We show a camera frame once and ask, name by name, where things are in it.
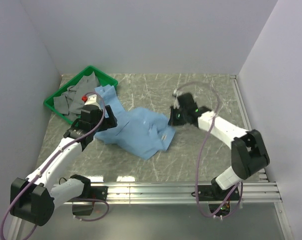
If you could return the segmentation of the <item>light blue long sleeve shirt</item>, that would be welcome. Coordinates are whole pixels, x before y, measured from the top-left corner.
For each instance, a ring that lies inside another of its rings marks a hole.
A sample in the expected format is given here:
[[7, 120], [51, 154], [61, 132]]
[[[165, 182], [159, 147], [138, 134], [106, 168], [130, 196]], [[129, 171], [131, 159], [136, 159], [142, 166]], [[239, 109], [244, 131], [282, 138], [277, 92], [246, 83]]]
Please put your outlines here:
[[115, 144], [127, 152], [150, 159], [159, 151], [168, 150], [176, 130], [169, 126], [169, 119], [162, 113], [137, 107], [126, 111], [119, 101], [114, 86], [95, 88], [117, 120], [117, 126], [97, 132], [94, 137], [105, 144]]

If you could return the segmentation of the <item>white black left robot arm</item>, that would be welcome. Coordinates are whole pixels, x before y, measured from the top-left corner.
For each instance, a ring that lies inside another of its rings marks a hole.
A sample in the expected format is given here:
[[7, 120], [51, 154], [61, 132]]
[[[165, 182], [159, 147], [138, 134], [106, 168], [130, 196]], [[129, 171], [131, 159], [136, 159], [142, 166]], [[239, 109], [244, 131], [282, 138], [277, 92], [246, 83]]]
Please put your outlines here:
[[74, 174], [58, 186], [55, 186], [55, 181], [93, 141], [97, 132], [116, 126], [117, 119], [109, 105], [104, 108], [96, 104], [85, 105], [80, 118], [64, 133], [45, 162], [26, 178], [13, 181], [9, 213], [36, 226], [43, 226], [58, 207], [70, 200], [96, 202], [89, 178]]

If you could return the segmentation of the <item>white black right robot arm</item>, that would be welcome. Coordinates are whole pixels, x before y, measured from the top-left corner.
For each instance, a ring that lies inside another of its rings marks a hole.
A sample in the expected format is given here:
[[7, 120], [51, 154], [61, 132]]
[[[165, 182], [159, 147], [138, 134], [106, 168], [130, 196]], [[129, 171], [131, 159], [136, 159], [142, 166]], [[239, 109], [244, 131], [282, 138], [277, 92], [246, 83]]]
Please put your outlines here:
[[240, 128], [217, 116], [206, 106], [199, 107], [189, 92], [173, 92], [174, 104], [170, 107], [170, 126], [194, 125], [213, 135], [231, 151], [231, 166], [211, 181], [209, 194], [222, 200], [232, 187], [248, 179], [270, 164], [261, 133]]

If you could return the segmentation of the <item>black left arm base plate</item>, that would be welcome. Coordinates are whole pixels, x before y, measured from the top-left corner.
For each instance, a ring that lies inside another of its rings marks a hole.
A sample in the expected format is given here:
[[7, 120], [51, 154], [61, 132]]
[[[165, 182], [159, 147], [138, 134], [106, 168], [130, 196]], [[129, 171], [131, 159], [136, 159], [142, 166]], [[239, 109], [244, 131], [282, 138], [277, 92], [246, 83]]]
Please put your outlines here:
[[107, 186], [90, 186], [87, 193], [83, 193], [82, 185], [72, 185], [60, 190], [60, 199], [65, 202], [75, 199], [98, 199], [106, 201], [108, 194]]

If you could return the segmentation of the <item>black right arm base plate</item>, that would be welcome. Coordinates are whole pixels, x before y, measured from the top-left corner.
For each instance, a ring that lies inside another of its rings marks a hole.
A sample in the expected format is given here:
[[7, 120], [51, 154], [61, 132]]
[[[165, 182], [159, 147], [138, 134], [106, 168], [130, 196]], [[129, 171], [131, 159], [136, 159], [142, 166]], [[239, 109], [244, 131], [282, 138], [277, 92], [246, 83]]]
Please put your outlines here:
[[[227, 190], [216, 190], [212, 185], [198, 185], [198, 198], [199, 202], [203, 201], [222, 201], [231, 192], [233, 187], [228, 188]], [[191, 193], [192, 197], [196, 197], [195, 191]], [[232, 192], [228, 200], [238, 201], [240, 199], [240, 192], [238, 187]]]

